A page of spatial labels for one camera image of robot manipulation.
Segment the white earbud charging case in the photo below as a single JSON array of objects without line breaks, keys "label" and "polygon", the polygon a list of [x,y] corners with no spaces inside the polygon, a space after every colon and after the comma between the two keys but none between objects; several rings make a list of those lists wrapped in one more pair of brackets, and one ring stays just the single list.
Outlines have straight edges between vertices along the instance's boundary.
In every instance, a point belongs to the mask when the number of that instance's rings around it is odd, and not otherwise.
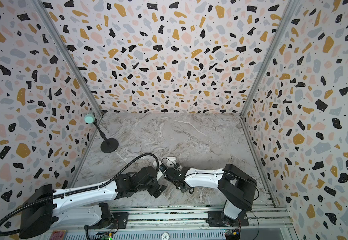
[{"label": "white earbud charging case", "polygon": [[153,161],[154,168],[158,167],[160,165],[160,161]]}]

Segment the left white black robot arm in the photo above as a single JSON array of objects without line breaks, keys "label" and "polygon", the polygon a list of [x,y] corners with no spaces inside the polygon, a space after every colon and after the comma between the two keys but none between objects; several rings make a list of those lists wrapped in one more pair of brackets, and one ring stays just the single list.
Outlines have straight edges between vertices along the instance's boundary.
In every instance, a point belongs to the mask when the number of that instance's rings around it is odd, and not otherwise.
[{"label": "left white black robot arm", "polygon": [[49,229],[70,225],[105,228],[113,217],[108,201],[128,198],[141,191],[158,198],[167,188],[159,184],[162,176],[161,168],[148,166],[96,185],[57,190],[51,185],[42,186],[24,203],[19,237],[30,239]]}]

